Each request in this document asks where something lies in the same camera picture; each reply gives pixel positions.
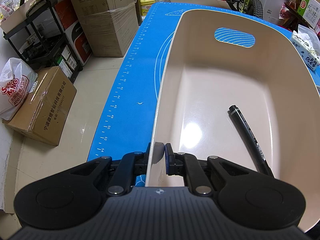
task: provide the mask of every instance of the tile floor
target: tile floor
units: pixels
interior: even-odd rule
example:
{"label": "tile floor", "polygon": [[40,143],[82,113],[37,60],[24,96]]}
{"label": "tile floor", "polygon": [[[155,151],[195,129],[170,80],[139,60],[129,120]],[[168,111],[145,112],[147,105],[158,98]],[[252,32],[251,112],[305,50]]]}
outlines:
{"label": "tile floor", "polygon": [[[171,0],[228,8],[220,0]],[[22,144],[15,192],[25,185],[87,160],[91,142],[123,58],[92,57],[79,73],[77,94],[70,109],[59,146],[25,138]],[[15,214],[0,212],[0,237],[7,239],[20,228]]]}

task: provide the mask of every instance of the white wall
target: white wall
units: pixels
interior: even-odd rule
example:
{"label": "white wall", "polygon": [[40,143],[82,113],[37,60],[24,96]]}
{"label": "white wall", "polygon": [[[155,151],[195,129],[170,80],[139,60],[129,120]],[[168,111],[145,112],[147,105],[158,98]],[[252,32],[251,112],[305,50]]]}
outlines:
{"label": "white wall", "polygon": [[[8,41],[3,38],[2,30],[0,29],[0,70],[10,57],[18,57]],[[25,35],[17,33],[12,41],[18,46],[22,45],[25,41]],[[7,165],[7,157],[12,142],[13,130],[6,127],[0,121],[0,209],[3,209],[3,194],[4,194],[4,174]]]}

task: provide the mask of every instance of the red and white box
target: red and white box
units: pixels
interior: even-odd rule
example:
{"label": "red and white box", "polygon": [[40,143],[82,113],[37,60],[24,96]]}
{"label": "red and white box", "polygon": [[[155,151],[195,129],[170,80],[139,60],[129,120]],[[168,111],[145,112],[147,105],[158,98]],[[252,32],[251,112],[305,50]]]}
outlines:
{"label": "red and white box", "polygon": [[81,64],[85,65],[92,55],[92,49],[82,30],[71,0],[62,0],[55,5],[55,9],[69,43],[73,47]]}

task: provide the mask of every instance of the tissue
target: tissue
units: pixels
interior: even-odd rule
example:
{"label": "tissue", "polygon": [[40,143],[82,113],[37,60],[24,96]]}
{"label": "tissue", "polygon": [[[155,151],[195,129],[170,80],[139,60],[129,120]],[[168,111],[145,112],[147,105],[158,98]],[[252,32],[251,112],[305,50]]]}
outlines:
{"label": "tissue", "polygon": [[305,64],[315,71],[320,64],[320,41],[315,32],[299,25],[298,32],[293,31],[292,33],[291,42]]}

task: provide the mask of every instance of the red logo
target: red logo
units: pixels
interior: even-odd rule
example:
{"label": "red logo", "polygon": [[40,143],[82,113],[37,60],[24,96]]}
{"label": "red logo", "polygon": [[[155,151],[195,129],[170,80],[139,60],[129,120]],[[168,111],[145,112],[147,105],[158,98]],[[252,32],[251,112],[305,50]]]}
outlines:
{"label": "red logo", "polygon": [[300,4],[300,7],[301,7],[302,9],[304,9],[304,8],[306,7],[306,5],[307,5],[306,1],[305,1],[305,0],[302,0],[302,1],[301,1],[301,4]]}
{"label": "red logo", "polygon": [[3,95],[7,94],[8,97],[11,97],[13,93],[17,91],[18,85],[19,85],[19,79],[14,78],[14,75],[13,75],[13,79],[9,81],[5,87],[1,87],[1,92]]}

